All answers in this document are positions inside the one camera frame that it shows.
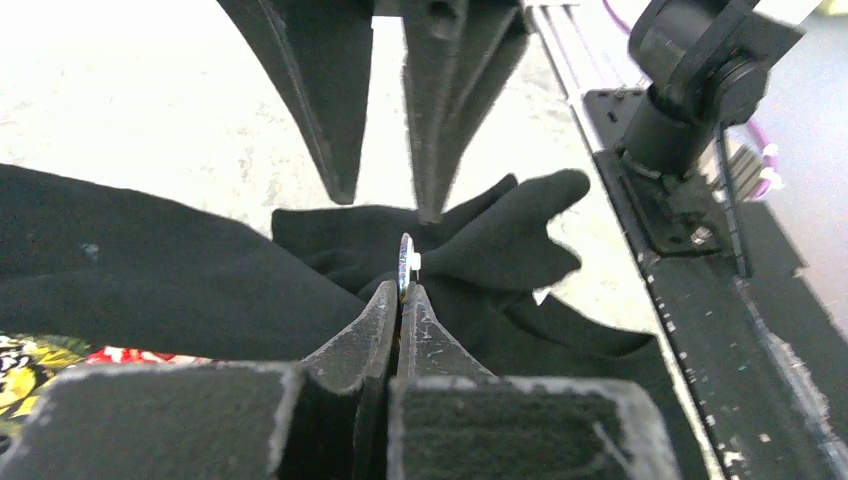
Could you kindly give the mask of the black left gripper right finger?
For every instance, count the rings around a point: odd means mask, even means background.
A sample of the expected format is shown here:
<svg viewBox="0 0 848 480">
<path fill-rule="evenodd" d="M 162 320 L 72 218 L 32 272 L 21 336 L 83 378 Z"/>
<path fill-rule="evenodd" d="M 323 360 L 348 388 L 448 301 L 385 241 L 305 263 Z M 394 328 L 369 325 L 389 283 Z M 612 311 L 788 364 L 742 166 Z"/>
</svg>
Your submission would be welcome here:
<svg viewBox="0 0 848 480">
<path fill-rule="evenodd" d="M 677 479 L 656 405 L 637 384 L 498 377 L 405 290 L 390 384 L 391 479 Z"/>
</svg>

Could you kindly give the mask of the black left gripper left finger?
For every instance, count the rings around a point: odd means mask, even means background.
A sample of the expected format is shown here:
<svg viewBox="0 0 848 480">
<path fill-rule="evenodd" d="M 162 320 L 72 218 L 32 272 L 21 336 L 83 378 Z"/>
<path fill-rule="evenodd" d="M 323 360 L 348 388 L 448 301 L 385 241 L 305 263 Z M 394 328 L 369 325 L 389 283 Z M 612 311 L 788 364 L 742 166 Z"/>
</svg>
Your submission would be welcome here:
<svg viewBox="0 0 848 480">
<path fill-rule="evenodd" d="M 5 479 L 349 479 L 366 472 L 398 306 L 362 313 L 299 362 L 80 366 L 2 455 Z"/>
</svg>

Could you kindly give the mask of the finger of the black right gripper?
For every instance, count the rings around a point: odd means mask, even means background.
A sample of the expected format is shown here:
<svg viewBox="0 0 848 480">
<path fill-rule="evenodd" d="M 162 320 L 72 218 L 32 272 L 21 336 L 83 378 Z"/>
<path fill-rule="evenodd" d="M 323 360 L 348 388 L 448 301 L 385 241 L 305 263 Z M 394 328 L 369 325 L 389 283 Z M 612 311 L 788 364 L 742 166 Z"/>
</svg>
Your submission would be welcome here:
<svg viewBox="0 0 848 480">
<path fill-rule="evenodd" d="M 293 116 L 329 198 L 355 199 L 370 84 L 361 1 L 220 0 Z"/>
<path fill-rule="evenodd" d="M 460 160 L 526 52 L 517 1 L 403 1 L 403 68 L 419 219 L 439 222 Z"/>
</svg>

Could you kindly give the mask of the black floral print t-shirt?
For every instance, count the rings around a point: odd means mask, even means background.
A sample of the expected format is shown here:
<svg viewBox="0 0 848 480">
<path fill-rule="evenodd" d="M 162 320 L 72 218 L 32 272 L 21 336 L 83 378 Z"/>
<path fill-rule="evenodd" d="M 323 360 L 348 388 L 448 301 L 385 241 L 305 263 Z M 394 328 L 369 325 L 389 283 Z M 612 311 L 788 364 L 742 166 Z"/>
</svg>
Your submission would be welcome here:
<svg viewBox="0 0 848 480">
<path fill-rule="evenodd" d="M 280 209 L 263 236 L 168 199 L 5 165 L 1 332 L 85 355 L 297 360 L 396 277 L 409 234 L 438 320 L 483 365 L 638 383 L 666 421 L 683 476 L 704 479 L 658 339 L 533 298 L 579 269 L 547 225 L 589 187 L 579 170 L 525 182 L 507 175 L 433 225 L 385 206 Z"/>
</svg>

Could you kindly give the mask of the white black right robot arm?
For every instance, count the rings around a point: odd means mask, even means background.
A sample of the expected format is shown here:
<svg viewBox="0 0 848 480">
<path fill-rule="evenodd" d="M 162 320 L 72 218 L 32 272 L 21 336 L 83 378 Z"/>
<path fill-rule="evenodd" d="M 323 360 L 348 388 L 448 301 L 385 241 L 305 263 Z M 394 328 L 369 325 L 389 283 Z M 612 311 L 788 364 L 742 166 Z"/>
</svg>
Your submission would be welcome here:
<svg viewBox="0 0 848 480">
<path fill-rule="evenodd" d="M 225 1 L 292 114 L 330 199 L 354 201 L 371 74 L 372 20 L 403 21 L 403 70 L 415 198 L 439 221 L 468 143 L 523 56 L 531 27 L 518 1 Z M 631 58 L 662 106 L 706 111 L 723 68 L 769 69 L 800 31 L 750 1 L 653 1 L 630 36 Z"/>
</svg>

